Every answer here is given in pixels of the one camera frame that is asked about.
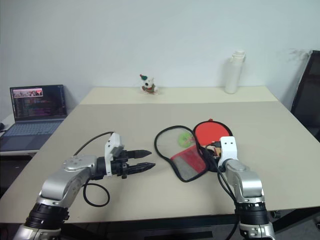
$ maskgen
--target laptop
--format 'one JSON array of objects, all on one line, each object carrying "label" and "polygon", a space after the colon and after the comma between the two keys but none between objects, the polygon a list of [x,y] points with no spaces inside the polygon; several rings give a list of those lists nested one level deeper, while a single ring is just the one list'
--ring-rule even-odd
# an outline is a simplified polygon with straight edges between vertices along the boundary
[{"label": "laptop", "polygon": [[15,124],[0,138],[0,152],[38,150],[67,117],[63,85],[11,87]]}]

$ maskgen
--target laptop keyboard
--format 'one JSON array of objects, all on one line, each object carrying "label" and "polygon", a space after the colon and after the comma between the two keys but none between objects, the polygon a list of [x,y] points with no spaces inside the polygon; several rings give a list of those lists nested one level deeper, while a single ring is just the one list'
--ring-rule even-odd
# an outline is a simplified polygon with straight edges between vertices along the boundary
[{"label": "laptop keyboard", "polygon": [[24,135],[46,135],[53,134],[59,127],[60,121],[44,123],[16,123],[4,136],[24,136]]}]

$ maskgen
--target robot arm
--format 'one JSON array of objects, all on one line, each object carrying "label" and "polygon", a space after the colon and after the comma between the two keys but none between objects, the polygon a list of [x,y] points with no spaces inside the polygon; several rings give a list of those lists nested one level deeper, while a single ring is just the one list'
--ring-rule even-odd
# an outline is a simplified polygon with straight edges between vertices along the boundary
[{"label": "robot arm", "polygon": [[122,176],[144,172],[154,163],[129,166],[129,158],[143,158],[151,152],[126,151],[121,137],[113,133],[105,145],[104,157],[93,155],[73,156],[44,182],[36,204],[21,225],[14,240],[57,240],[61,226],[69,218],[68,208],[74,202],[81,187],[89,180],[99,180],[105,175]]},{"label": "robot arm", "polygon": [[238,160],[233,136],[222,137],[220,144],[221,158],[218,166],[225,169],[227,181],[234,188],[235,213],[239,216],[240,234],[245,239],[275,240],[259,176]]}]

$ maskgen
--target green ball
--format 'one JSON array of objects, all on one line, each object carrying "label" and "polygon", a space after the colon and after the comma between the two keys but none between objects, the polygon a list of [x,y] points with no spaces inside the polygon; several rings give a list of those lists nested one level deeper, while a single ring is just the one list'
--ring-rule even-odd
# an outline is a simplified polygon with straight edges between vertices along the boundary
[{"label": "green ball", "polygon": [[184,132],[179,135],[178,144],[180,147],[189,148],[194,142],[194,136],[190,132]]}]

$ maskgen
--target white water bottle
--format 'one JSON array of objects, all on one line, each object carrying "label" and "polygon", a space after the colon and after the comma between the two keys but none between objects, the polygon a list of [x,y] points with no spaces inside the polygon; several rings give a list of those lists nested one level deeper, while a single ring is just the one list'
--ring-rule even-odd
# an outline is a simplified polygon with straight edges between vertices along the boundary
[{"label": "white water bottle", "polygon": [[224,88],[224,91],[228,94],[234,94],[238,89],[238,82],[241,76],[245,56],[245,51],[237,50],[232,54],[232,58],[228,62],[228,71],[226,73],[226,84]]}]

